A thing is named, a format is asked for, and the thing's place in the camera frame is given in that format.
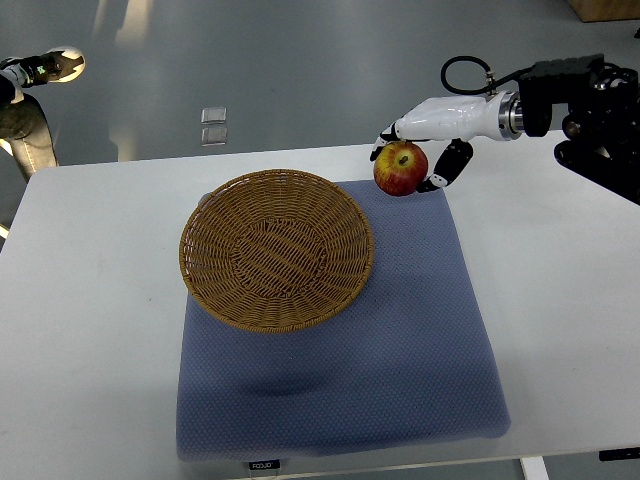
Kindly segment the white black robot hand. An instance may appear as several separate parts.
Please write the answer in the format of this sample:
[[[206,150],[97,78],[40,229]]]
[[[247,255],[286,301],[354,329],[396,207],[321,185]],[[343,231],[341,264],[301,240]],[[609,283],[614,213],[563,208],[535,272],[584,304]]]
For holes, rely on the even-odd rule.
[[[416,192],[426,193],[445,188],[458,178],[473,156],[473,138],[511,141],[523,131],[520,96],[516,92],[500,92],[488,99],[429,98],[380,133],[370,161],[374,167],[379,152],[391,142],[418,145],[426,154],[429,167]]]

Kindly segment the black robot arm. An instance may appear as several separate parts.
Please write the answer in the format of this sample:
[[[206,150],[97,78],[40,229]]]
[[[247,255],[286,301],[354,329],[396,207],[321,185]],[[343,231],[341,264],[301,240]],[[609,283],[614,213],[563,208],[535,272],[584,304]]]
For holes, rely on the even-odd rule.
[[[567,106],[566,137],[554,148],[564,168],[639,202],[639,74],[602,54],[541,61],[519,74],[524,132],[542,137],[552,107]]]

